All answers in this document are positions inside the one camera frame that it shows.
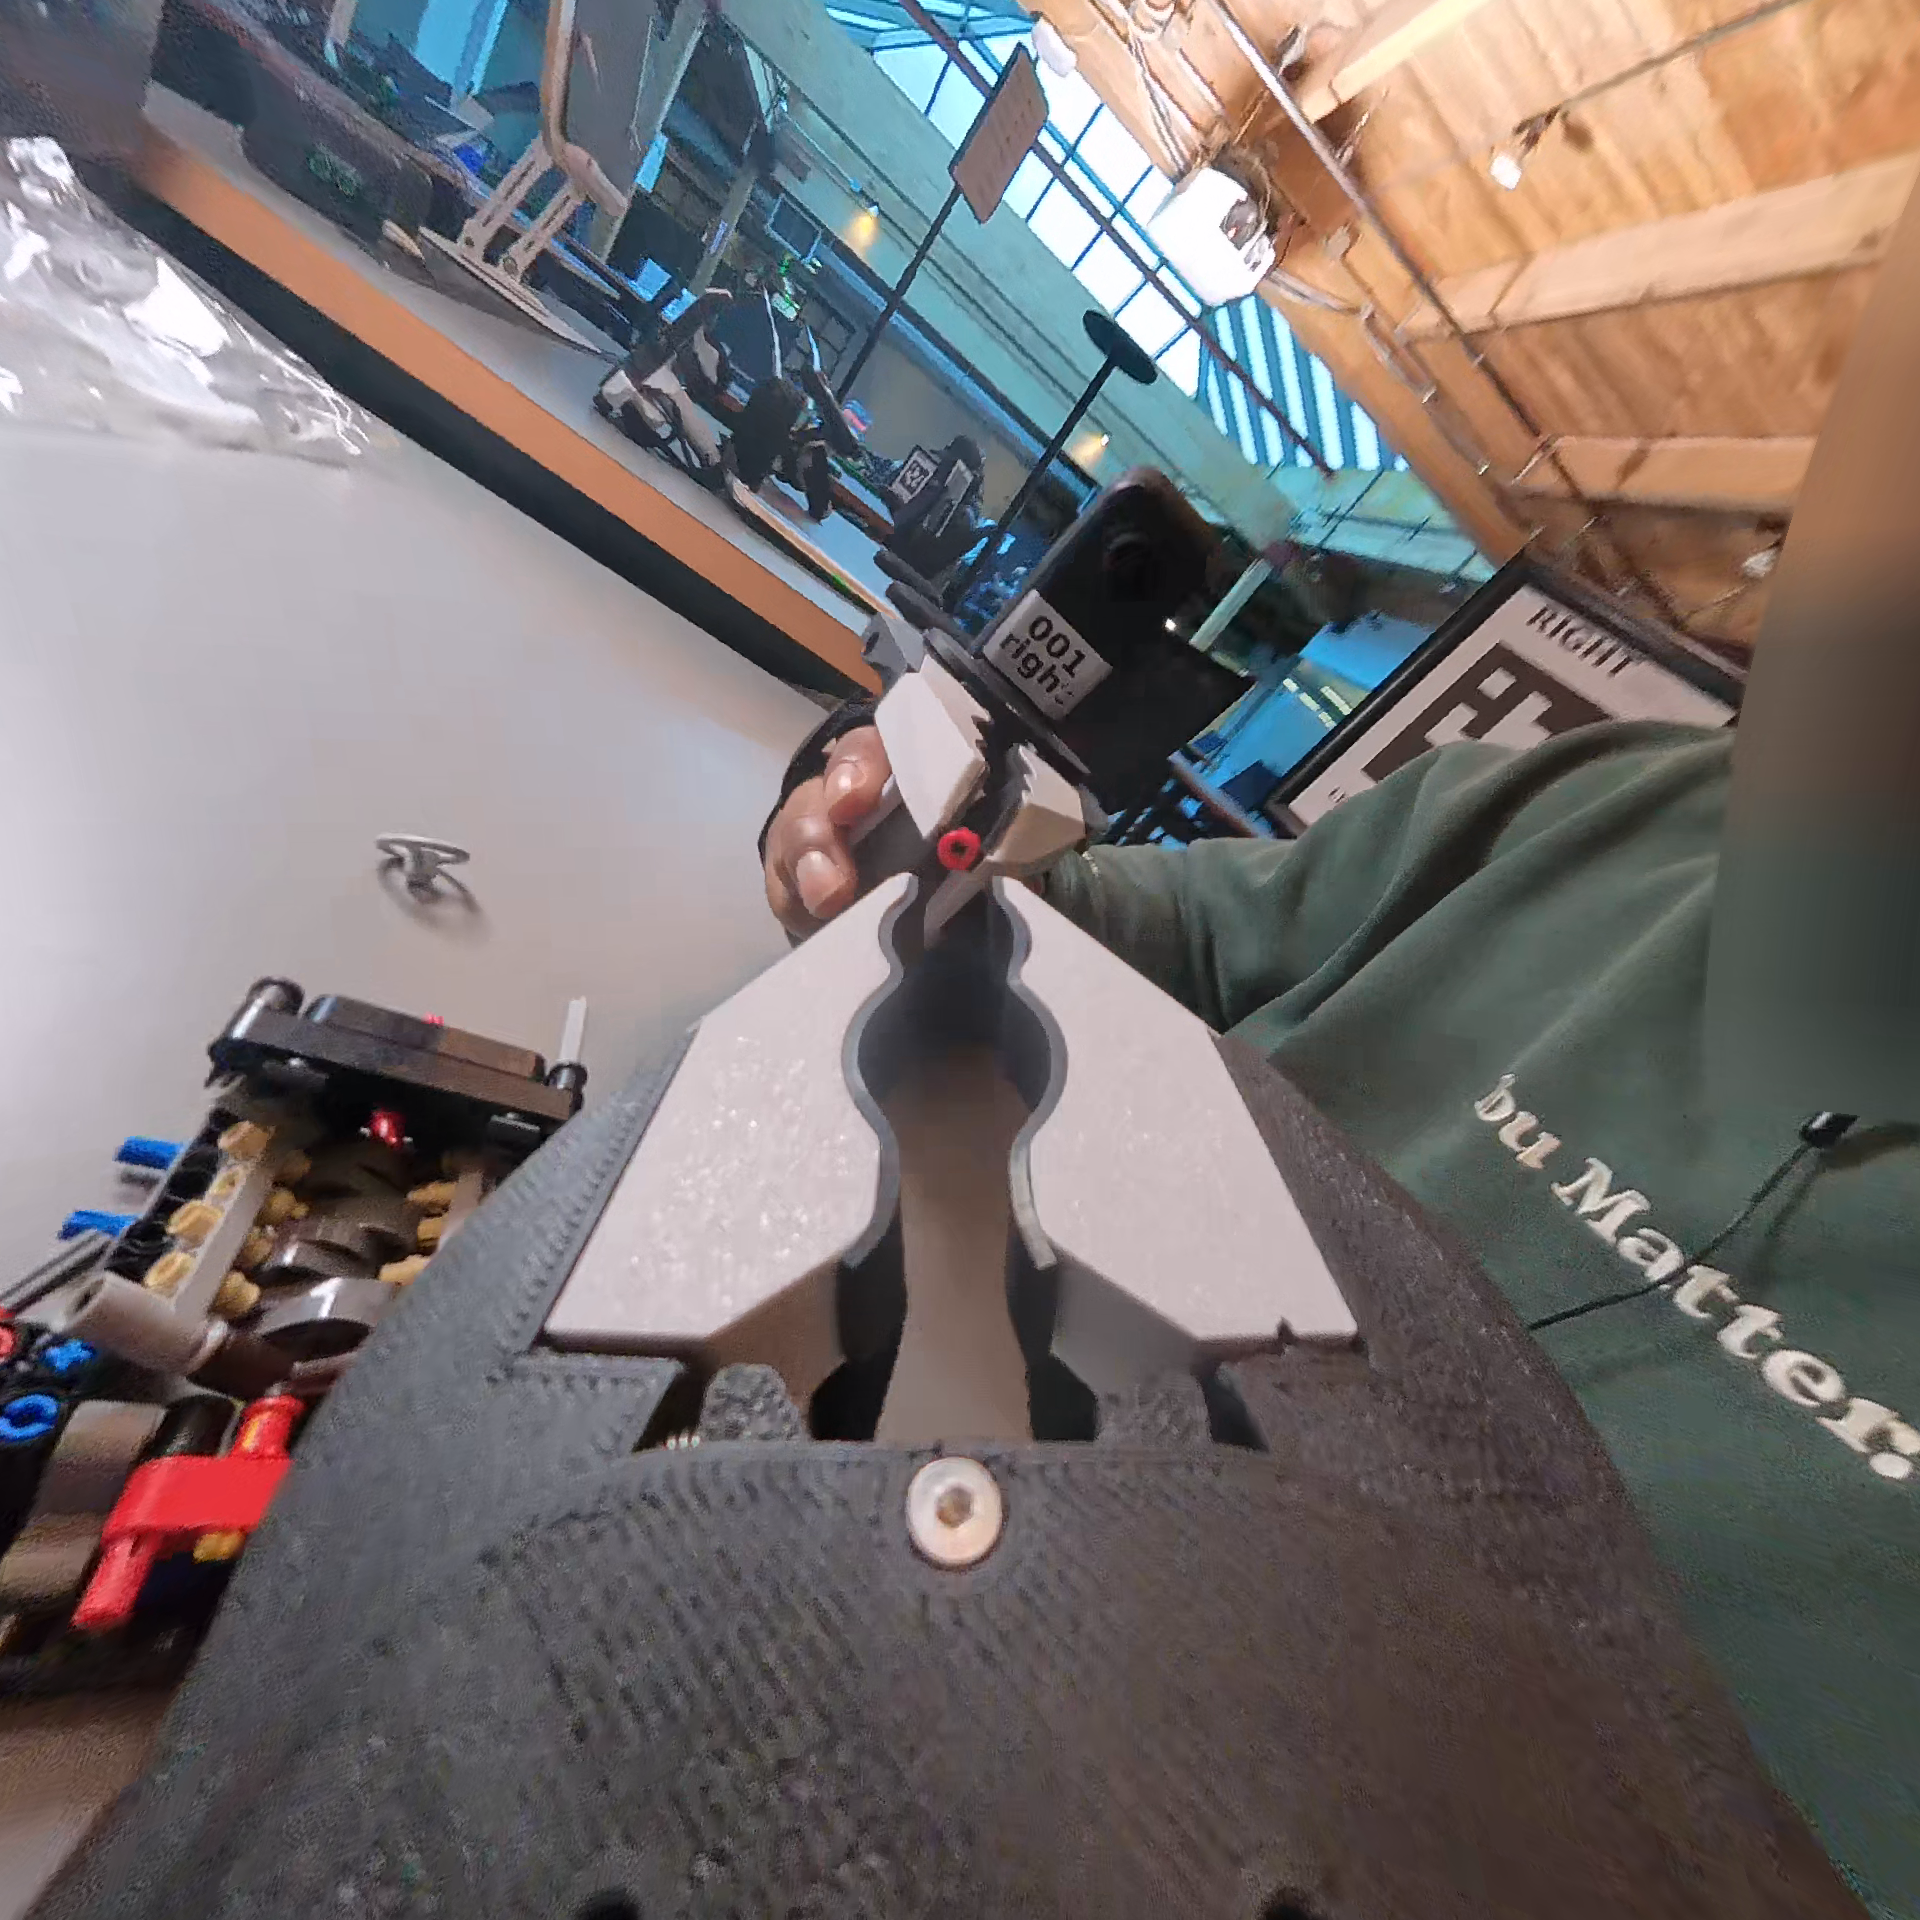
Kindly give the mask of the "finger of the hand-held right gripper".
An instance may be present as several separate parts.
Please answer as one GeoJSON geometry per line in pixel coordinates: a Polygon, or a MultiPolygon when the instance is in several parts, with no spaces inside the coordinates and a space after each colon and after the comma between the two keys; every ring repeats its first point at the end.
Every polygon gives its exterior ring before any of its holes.
{"type": "Polygon", "coordinates": [[[914,831],[938,841],[980,798],[990,713],[942,662],[922,662],[890,686],[875,729],[914,831]]]}
{"type": "Polygon", "coordinates": [[[1088,841],[1088,799],[1045,757],[1009,757],[976,804],[976,879],[1029,879],[1088,841]]]}

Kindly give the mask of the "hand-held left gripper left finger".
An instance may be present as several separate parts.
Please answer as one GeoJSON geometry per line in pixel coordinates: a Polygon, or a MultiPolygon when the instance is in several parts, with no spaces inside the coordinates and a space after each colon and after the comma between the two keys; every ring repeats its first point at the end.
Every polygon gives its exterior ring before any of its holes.
{"type": "Polygon", "coordinates": [[[900,873],[698,1021],[545,1319],[565,1354],[773,1367],[854,1350],[841,1278],[888,1235],[898,1154],[857,1047],[906,977],[900,873]]]}

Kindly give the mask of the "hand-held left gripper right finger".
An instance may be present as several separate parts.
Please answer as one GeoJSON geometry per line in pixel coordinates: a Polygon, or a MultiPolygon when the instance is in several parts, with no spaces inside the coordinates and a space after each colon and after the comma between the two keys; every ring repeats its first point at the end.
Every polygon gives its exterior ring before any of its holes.
{"type": "Polygon", "coordinates": [[[1352,1348],[1353,1308],[1216,1034],[1014,879],[992,884],[992,956],[1043,1354],[1147,1381],[1352,1348]]]}

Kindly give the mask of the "lego car chassis assembly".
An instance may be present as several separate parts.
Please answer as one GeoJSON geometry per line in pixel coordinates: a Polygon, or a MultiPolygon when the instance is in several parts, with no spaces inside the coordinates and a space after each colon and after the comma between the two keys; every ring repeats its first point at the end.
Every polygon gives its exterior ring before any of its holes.
{"type": "Polygon", "coordinates": [[[200,1130],[120,1146],[136,1209],[76,1212],[4,1273],[4,1706],[174,1685],[325,1396],[585,1081],[251,985],[200,1130]]]}

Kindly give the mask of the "grey lego steering wheel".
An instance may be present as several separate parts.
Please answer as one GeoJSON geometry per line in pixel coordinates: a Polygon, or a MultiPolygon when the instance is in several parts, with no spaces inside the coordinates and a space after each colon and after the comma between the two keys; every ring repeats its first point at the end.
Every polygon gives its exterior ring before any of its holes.
{"type": "Polygon", "coordinates": [[[382,893],[416,914],[476,914],[477,899],[465,878],[472,852],[418,831],[374,836],[374,879],[382,893]]]}

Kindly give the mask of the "person's right hand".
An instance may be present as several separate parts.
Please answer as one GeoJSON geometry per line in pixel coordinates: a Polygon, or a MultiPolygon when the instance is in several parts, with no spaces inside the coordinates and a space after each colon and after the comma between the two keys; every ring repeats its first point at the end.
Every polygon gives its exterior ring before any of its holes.
{"type": "Polygon", "coordinates": [[[821,765],[777,804],[761,838],[765,902],[792,943],[803,943],[866,890],[854,841],[881,815],[894,777],[874,725],[826,745],[821,765]]]}

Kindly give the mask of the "black round-top stand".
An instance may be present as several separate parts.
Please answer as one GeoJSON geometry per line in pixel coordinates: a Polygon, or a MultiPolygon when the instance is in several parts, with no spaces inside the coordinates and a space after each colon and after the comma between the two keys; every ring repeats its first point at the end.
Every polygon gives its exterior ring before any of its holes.
{"type": "Polygon", "coordinates": [[[1074,428],[1080,428],[1083,422],[1083,419],[1088,415],[1088,409],[1093,407],[1098,395],[1101,395],[1101,388],[1108,385],[1114,373],[1122,373],[1126,379],[1131,379],[1134,385],[1146,387],[1146,388],[1150,388],[1160,379],[1161,371],[1160,371],[1154,357],[1150,353],[1146,353],[1138,346],[1138,340],[1125,326],[1120,326],[1116,322],[1116,318],[1112,314],[1106,314],[1104,308],[1090,306],[1083,314],[1081,324],[1083,324],[1083,331],[1088,335],[1088,343],[1093,347],[1098,347],[1100,362],[1098,362],[1088,385],[1083,387],[1083,390],[1080,390],[1080,395],[1074,398],[1074,402],[1072,402],[1067,415],[1064,419],[1064,422],[1057,428],[1057,431],[1045,443],[1045,450],[1040,452],[1040,458],[1032,467],[1029,475],[1021,479],[1020,490],[1013,494],[1013,499],[1006,502],[1006,507],[996,517],[996,522],[994,522],[992,531],[987,533],[987,539],[982,541],[978,553],[952,581],[952,588],[945,597],[945,607],[948,612],[960,607],[964,597],[972,591],[973,583],[980,579],[980,573],[987,570],[990,562],[994,562],[994,557],[1002,549],[1002,541],[1014,531],[1020,517],[1024,514],[1024,507],[1032,502],[1034,494],[1046,479],[1052,467],[1058,462],[1060,452],[1066,450],[1067,439],[1072,436],[1074,428]]]}

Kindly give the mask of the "black equipment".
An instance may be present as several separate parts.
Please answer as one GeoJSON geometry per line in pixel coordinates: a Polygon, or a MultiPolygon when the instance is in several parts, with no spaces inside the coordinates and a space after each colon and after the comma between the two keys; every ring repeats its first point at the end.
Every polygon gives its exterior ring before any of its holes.
{"type": "Polygon", "coordinates": [[[787,343],[758,285],[696,295],[601,377],[593,409],[713,494],[781,482],[817,523],[832,514],[832,463],[860,450],[809,330],[787,343]]]}

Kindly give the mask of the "white ceiling box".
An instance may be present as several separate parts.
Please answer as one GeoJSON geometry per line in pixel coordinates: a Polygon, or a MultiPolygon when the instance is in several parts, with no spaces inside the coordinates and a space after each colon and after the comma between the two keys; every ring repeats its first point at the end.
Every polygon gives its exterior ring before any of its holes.
{"type": "Polygon", "coordinates": [[[1262,162],[1228,146],[1169,190],[1146,236],[1195,301],[1234,303],[1280,263],[1280,201],[1262,162]]]}

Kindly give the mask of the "grey table with wooden edge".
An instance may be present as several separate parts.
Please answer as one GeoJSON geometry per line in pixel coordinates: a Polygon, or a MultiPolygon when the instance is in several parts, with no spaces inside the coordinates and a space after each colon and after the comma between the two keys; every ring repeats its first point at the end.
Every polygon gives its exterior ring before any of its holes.
{"type": "Polygon", "coordinates": [[[386,425],[784,681],[875,686],[857,599],[597,415],[593,353],[408,279],[157,82],[130,179],[163,241],[386,425]]]}

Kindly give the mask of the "sign on black pole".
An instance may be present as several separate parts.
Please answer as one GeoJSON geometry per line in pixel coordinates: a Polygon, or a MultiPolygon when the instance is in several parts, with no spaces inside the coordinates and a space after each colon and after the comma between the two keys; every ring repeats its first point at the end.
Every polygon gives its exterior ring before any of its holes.
{"type": "Polygon", "coordinates": [[[964,204],[978,225],[985,225],[1006,196],[1021,161],[1035,146],[1049,116],[1046,93],[1040,82],[1040,67],[1034,51],[1020,43],[1006,60],[992,91],[976,113],[966,137],[948,161],[948,191],[932,214],[914,253],[908,258],[897,284],[890,289],[875,322],[860,340],[854,357],[834,388],[834,402],[851,398],[857,377],[874,359],[882,333],[891,326],[908,291],[922,274],[929,253],[942,238],[952,214],[964,204]]]}

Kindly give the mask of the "person's green sweatshirt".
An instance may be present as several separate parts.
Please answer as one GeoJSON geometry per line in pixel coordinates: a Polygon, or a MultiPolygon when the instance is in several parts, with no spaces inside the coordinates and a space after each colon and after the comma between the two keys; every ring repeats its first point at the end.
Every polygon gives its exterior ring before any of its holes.
{"type": "Polygon", "coordinates": [[[1764,1763],[1916,1916],[1916,1122],[1709,1090],[1733,738],[1448,747],[1202,845],[1212,1018],[1452,1223],[1606,1445],[1764,1763]]]}

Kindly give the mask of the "light wooden stand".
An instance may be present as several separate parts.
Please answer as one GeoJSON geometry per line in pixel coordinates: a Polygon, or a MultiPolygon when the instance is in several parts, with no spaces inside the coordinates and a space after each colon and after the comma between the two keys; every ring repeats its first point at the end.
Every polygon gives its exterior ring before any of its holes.
{"type": "Polygon", "coordinates": [[[532,285],[580,207],[628,210],[644,137],[641,105],[657,68],[654,3],[552,3],[534,82],[534,130],[513,170],[452,236],[421,229],[443,291],[476,289],[502,316],[566,347],[589,340],[532,285]]]}

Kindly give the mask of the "black device with green lights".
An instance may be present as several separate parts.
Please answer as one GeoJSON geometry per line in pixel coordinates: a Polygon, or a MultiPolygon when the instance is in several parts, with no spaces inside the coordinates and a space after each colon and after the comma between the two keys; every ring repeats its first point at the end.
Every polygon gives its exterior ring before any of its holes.
{"type": "Polygon", "coordinates": [[[366,247],[389,229],[421,230],[436,179],[370,113],[336,87],[308,87],[304,73],[267,68],[254,73],[251,98],[243,153],[262,179],[366,247]]]}

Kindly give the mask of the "clear plastic bag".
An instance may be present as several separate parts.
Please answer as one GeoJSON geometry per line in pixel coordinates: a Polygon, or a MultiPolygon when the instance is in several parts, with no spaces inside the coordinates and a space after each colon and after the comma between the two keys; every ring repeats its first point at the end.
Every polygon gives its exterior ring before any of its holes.
{"type": "Polygon", "coordinates": [[[116,217],[51,137],[2,155],[2,425],[353,469],[389,434],[116,217]]]}

